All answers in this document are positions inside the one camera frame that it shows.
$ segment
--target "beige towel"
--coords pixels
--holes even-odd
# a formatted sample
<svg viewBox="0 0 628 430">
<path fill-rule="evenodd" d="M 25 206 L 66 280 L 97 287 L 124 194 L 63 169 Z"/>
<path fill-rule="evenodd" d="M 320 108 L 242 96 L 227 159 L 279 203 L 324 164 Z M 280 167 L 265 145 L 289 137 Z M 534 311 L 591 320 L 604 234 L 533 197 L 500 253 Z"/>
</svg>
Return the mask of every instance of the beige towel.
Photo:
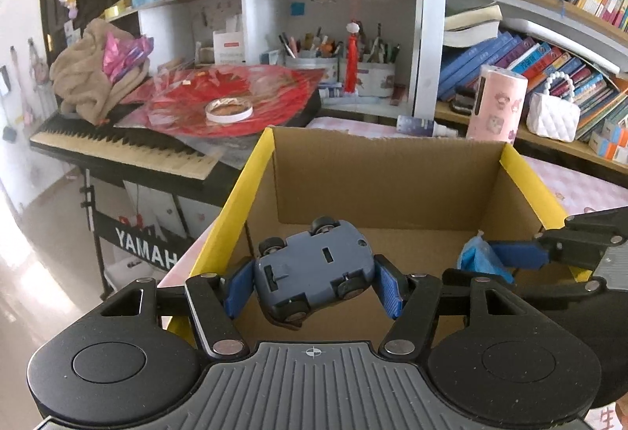
<svg viewBox="0 0 628 430">
<path fill-rule="evenodd" d="M 62 112 L 76 109 L 79 116 L 94 125 L 144 80 L 149 67 L 146 60 L 112 86 L 102 71 L 108 31 L 120 40 L 133 39 L 131 33 L 102 19 L 94 19 L 87 24 L 83 38 L 61 52 L 50 67 L 55 93 L 64 100 Z"/>
</svg>

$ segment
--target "small figurine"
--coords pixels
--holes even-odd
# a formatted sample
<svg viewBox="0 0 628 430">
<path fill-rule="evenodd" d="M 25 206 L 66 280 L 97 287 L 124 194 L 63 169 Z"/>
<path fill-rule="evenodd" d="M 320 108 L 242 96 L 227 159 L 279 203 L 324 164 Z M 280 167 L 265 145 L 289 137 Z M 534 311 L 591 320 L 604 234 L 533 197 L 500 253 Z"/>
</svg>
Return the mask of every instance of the small figurine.
<svg viewBox="0 0 628 430">
<path fill-rule="evenodd" d="M 77 18 L 79 14 L 79 9 L 77 8 L 77 0 L 59 0 L 63 6 L 65 6 L 70 12 L 68 13 L 68 17 L 70 20 L 74 20 Z"/>
</svg>

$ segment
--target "blue gripper pad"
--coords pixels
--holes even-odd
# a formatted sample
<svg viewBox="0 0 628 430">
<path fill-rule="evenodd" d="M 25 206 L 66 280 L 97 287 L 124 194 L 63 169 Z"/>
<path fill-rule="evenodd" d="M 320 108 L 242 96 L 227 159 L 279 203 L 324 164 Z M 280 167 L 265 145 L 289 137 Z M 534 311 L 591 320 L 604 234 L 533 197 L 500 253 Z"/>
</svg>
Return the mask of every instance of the blue gripper pad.
<svg viewBox="0 0 628 430">
<path fill-rule="evenodd" d="M 489 245 L 504 267 L 537 270 L 550 262 L 548 252 L 533 240 L 489 241 Z"/>
<path fill-rule="evenodd" d="M 222 305 L 225 313 L 231 319 L 236 318 L 240 311 L 244 309 L 250 294 L 253 293 L 253 262 L 250 260 L 237 268 L 225 283 L 227 294 L 225 294 Z"/>
<path fill-rule="evenodd" d="M 385 263 L 375 262 L 373 289 L 378 294 L 379 302 L 382 303 L 386 314 L 392 319 L 398 318 L 403 310 L 403 290 L 400 289 L 398 278 Z"/>
</svg>

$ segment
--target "toy car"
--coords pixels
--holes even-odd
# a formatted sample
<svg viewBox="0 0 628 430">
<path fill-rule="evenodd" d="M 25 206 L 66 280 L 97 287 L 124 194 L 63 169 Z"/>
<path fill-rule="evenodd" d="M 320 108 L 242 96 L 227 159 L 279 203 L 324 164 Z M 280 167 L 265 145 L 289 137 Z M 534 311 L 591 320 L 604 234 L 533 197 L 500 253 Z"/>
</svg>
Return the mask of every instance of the toy car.
<svg viewBox="0 0 628 430">
<path fill-rule="evenodd" d="M 274 322 L 299 325 L 317 309 L 348 300 L 373 281 L 373 252 L 347 221 L 321 217 L 287 239 L 259 244 L 254 267 L 257 295 Z"/>
</svg>

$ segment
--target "white container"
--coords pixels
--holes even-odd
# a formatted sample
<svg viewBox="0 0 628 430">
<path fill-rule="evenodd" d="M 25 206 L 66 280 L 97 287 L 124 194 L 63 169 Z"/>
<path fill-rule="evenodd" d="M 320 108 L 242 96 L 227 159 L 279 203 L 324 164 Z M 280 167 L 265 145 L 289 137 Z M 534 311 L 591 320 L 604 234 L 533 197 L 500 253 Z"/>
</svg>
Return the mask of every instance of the white container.
<svg viewBox="0 0 628 430">
<path fill-rule="evenodd" d="M 287 68 L 324 68 L 321 82 L 338 82 L 338 58 L 286 58 Z"/>
<path fill-rule="evenodd" d="M 340 60 L 340 81 L 345 81 L 347 60 Z M 361 97 L 391 97 L 394 90 L 394 64 L 358 63 L 356 91 Z"/>
<path fill-rule="evenodd" d="M 238 65 L 244 63 L 244 33 L 214 32 L 214 63 Z"/>
</svg>

